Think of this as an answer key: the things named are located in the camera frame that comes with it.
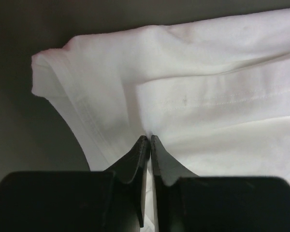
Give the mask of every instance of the gray surface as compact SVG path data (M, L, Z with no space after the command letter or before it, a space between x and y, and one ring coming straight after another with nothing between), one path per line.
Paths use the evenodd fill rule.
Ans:
M79 34L289 7L290 0L0 1L0 179L16 170L88 170L63 119L30 92L33 54Z

